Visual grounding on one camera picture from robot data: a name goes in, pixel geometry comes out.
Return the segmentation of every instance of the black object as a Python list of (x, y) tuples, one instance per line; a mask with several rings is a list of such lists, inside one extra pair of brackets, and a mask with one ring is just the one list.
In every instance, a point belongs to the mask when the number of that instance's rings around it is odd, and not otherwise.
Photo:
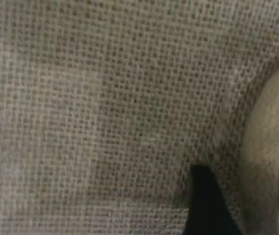
[(183, 235), (240, 235), (211, 169), (194, 165), (192, 200)]

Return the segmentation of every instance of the beige fabric surface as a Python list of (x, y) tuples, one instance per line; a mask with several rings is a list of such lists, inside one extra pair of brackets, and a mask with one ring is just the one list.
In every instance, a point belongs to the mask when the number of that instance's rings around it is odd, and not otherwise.
[(279, 0), (0, 0), (0, 234), (180, 234), (191, 163), (240, 219)]

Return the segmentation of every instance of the mesh weave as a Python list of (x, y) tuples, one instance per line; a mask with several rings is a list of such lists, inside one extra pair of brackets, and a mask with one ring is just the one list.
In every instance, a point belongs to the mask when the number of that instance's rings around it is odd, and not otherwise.
[(189, 166), (240, 223), (279, 0), (0, 0), (0, 234), (180, 234)]

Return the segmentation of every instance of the burlap texture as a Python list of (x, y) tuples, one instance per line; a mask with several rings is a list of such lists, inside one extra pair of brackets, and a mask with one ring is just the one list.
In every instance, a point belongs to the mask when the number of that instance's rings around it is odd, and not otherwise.
[(0, 0), (0, 234), (180, 234), (191, 163), (240, 220), (279, 0)]

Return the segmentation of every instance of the woven fabric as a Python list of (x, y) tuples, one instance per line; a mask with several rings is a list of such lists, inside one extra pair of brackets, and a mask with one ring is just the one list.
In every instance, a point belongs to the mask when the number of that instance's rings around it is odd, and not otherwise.
[(0, 234), (180, 234), (198, 162), (241, 224), (278, 66), (279, 0), (0, 0)]

